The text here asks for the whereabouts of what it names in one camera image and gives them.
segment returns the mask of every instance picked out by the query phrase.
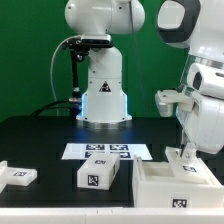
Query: black table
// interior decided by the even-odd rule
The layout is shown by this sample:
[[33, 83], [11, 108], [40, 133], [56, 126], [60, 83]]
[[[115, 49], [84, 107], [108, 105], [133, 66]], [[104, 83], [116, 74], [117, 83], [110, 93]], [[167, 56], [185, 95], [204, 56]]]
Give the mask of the black table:
[[[166, 160], [165, 147], [179, 147], [181, 128], [174, 118], [134, 118], [131, 127], [93, 130], [69, 117], [12, 117], [0, 124], [0, 161], [9, 167], [37, 169], [27, 187], [7, 185], [0, 207], [133, 207], [132, 161], [121, 161], [109, 191], [77, 188], [84, 161], [61, 160], [67, 143], [146, 144], [153, 161]], [[201, 153], [224, 183], [224, 155]]]

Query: black cable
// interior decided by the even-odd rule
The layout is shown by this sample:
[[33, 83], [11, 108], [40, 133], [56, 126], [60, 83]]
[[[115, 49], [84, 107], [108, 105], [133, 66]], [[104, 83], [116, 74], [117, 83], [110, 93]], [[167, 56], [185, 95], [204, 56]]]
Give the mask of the black cable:
[[57, 101], [54, 101], [54, 102], [49, 103], [46, 106], [44, 106], [44, 107], [42, 107], [42, 108], [40, 108], [40, 109], [38, 109], [36, 111], [34, 111], [30, 116], [38, 116], [42, 111], [50, 109], [54, 105], [59, 105], [59, 104], [68, 103], [68, 102], [69, 102], [69, 100], [57, 100]]
[[71, 107], [49, 107], [49, 108], [45, 108], [44, 110], [41, 110], [37, 114], [33, 115], [33, 117], [37, 117], [40, 113], [42, 113], [45, 110], [57, 110], [57, 109], [68, 109], [68, 110], [70, 110]]
[[73, 49], [70, 50], [71, 62], [72, 62], [72, 81], [73, 81], [73, 89], [79, 88], [79, 80], [78, 80], [78, 68], [77, 68], [77, 59], [76, 53]]
[[147, 101], [146, 101], [146, 95], [145, 95], [145, 89], [143, 85], [143, 73], [142, 73], [142, 67], [139, 59], [139, 51], [138, 51], [138, 46], [137, 46], [137, 40], [135, 36], [135, 30], [134, 30], [134, 21], [133, 21], [133, 13], [132, 13], [132, 4], [131, 1], [129, 2], [129, 9], [130, 9], [130, 17], [131, 17], [131, 28], [132, 28], [132, 34], [134, 38], [134, 47], [135, 47], [135, 56], [137, 60], [137, 66], [138, 66], [138, 75], [139, 75], [139, 81], [140, 81], [140, 88], [141, 88], [141, 93], [142, 93], [142, 98], [143, 98], [143, 104], [144, 104], [144, 112], [145, 115], [147, 115]]

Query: white container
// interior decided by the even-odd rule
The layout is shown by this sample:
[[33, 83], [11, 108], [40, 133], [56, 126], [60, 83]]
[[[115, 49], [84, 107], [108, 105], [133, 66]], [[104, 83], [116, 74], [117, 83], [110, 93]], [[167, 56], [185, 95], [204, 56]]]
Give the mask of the white container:
[[224, 187], [203, 166], [211, 181], [197, 184], [175, 177], [169, 163], [135, 158], [132, 180], [135, 207], [222, 208]]
[[119, 167], [119, 154], [93, 153], [78, 170], [78, 187], [109, 190]]

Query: green wall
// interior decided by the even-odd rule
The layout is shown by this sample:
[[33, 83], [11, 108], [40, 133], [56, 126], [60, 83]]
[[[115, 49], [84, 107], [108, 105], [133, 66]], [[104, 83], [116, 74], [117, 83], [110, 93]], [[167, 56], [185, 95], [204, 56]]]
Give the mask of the green wall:
[[[146, 21], [136, 38], [147, 99], [146, 113], [133, 37], [112, 37], [123, 55], [123, 89], [128, 94], [129, 113], [137, 117], [156, 117], [159, 114], [154, 94], [158, 89], [179, 85], [186, 52], [160, 41], [155, 27], [160, 0], [141, 2]], [[51, 58], [58, 44], [73, 35], [64, 19], [66, 3], [67, 0], [0, 1], [0, 121], [10, 116], [29, 115], [53, 101], [49, 78]], [[87, 86], [86, 65], [84, 62], [79, 67], [82, 91]], [[58, 99], [70, 97], [72, 82], [68, 51], [59, 51], [54, 77]]]

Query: warning label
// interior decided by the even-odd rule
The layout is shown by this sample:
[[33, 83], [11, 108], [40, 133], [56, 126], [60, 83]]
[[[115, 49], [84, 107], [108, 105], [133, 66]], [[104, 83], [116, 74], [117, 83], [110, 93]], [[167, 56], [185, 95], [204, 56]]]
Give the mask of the warning label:
[[103, 86], [100, 88], [100, 92], [111, 92], [109, 85], [107, 82], [104, 82]]

